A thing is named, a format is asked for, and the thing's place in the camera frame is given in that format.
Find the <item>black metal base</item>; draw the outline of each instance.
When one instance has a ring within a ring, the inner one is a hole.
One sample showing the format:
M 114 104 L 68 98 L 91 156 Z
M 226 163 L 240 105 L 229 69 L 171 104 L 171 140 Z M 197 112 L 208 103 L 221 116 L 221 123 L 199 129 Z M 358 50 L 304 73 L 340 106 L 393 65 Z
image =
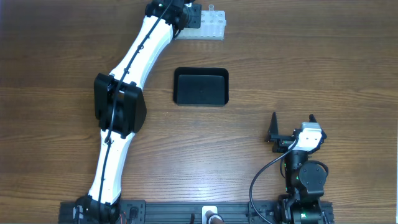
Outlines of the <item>black metal base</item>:
M 254 201 L 256 208 L 273 223 L 276 201 Z M 250 203 L 244 202 L 150 202 L 144 200 L 121 200 L 121 217 L 123 224 L 201 224 L 201 209 L 205 205 L 214 205 L 226 224 L 263 224 Z M 62 202 L 58 216 L 59 223 L 73 223 L 73 202 Z M 329 202 L 322 202 L 322 209 L 334 223 L 333 207 Z M 79 223 L 98 223 L 87 216 L 79 219 Z

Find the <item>wooden table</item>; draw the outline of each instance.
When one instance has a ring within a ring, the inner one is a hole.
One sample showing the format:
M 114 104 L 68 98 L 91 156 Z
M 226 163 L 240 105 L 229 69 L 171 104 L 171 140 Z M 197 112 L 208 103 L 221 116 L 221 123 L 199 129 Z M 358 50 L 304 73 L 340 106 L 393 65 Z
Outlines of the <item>wooden table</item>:
M 314 158 L 330 175 L 336 221 L 396 215 L 398 1 L 199 1 L 226 11 L 225 40 L 176 40 L 144 90 L 123 199 L 249 200 L 277 156 L 264 142 L 273 111 L 290 134 L 310 113 L 328 135 Z M 100 152 L 93 81 L 136 38 L 148 1 L 5 0 L 0 21 L 0 222 L 56 222 L 87 193 Z M 229 103 L 179 107 L 177 67 L 229 71 Z M 278 166 L 254 197 L 284 193 Z

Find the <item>wooden tabletop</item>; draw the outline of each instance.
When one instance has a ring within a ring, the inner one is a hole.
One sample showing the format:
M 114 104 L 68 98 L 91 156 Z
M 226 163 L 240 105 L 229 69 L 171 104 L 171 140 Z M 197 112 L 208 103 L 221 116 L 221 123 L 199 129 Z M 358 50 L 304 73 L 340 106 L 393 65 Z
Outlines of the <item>wooden tabletop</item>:
M 56 222 L 88 192 L 100 152 L 93 82 L 124 57 L 146 0 L 5 0 L 0 20 L 0 222 Z M 313 113 L 328 135 L 323 200 L 341 222 L 395 222 L 398 1 L 198 1 L 226 12 L 224 41 L 175 40 L 145 84 L 123 199 L 249 200 L 277 157 L 264 142 Z M 229 71 L 222 108 L 174 104 L 177 67 Z M 256 200 L 284 193 L 279 167 Z

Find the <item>wood grain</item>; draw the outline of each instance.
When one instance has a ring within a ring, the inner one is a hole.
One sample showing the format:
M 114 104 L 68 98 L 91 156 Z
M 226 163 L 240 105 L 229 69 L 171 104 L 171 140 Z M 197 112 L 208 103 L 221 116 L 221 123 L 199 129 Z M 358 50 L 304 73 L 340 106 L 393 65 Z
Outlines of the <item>wood grain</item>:
M 328 134 L 325 200 L 338 223 L 396 215 L 398 2 L 198 1 L 226 11 L 223 42 L 176 40 L 146 83 L 148 114 L 131 144 L 123 198 L 248 201 L 276 155 L 271 113 L 291 133 L 310 113 Z M 5 0 L 0 20 L 0 222 L 56 222 L 87 193 L 100 149 L 93 80 L 124 57 L 143 0 Z M 229 103 L 178 107 L 177 67 L 224 67 Z M 278 167 L 256 199 L 284 193 Z

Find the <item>white plastic container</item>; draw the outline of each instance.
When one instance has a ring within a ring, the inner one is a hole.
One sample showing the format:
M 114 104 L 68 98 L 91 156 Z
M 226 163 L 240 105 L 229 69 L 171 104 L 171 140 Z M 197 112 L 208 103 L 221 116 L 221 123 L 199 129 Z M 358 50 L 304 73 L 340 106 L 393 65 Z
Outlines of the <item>white plastic container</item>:
M 226 26 L 225 12 L 215 11 L 214 5 L 209 5 L 209 11 L 201 12 L 200 28 L 181 30 L 177 39 L 223 40 Z

